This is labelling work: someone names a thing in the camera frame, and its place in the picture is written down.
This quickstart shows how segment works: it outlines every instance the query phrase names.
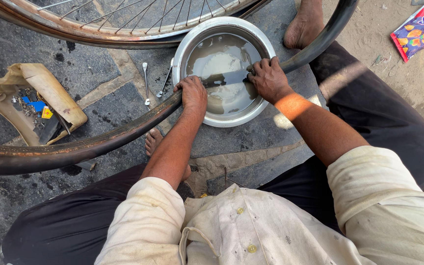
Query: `shirt sleeve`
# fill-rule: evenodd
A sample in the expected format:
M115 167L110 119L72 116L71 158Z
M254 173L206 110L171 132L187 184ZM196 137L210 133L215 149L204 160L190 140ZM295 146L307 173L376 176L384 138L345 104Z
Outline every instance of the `shirt sleeve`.
M424 264L424 192L393 151L357 147L327 169L338 226L378 265Z
M165 180L139 180L115 210L96 265L180 264L179 241L186 211Z

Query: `snack packet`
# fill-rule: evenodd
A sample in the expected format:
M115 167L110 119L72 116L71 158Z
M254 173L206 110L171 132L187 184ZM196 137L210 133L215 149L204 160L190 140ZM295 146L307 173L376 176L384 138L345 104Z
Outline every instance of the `snack packet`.
M424 5L390 36L404 62L408 62L417 51L424 49Z

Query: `metal bowl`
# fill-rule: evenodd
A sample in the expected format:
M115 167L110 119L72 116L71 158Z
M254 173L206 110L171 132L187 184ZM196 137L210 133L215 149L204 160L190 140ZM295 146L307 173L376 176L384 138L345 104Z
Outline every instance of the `metal bowl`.
M215 17L196 26L182 40L174 55L173 84L185 77L186 61L196 45L216 33L232 33L246 39L256 48L261 58L272 58L276 55L268 38L250 22L230 16ZM255 118L267 105L266 100L257 96L250 106L232 115L206 112L204 123L214 127L238 126Z

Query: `bare foot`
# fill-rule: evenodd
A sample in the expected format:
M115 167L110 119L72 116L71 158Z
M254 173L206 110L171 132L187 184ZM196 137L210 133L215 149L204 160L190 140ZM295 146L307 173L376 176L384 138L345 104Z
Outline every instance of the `bare foot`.
M151 157L153 152L155 152L158 145L160 145L161 141L163 140L163 136L161 135L161 132L153 128L146 134L145 139L145 149L146 149L146 155ZM185 181L186 179L191 176L191 167L187 165L184 170L184 175L181 179L181 181Z
M324 27L322 0L302 0L297 15L284 33L284 45L303 50Z
M146 155L151 157L153 152L155 152L156 147L160 144L160 142L163 140L163 136L161 135L161 132L153 128L146 134L145 139L145 149L146 149Z

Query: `murky water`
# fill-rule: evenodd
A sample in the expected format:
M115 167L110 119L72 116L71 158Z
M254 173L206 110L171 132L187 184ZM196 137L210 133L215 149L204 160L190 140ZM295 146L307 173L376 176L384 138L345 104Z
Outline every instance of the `murky water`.
M186 63L185 75L206 79L214 74L244 70L259 60L258 51L247 40L230 33L218 33L194 48ZM208 87L207 93L207 111L217 115L240 112L251 105L258 95L249 82Z

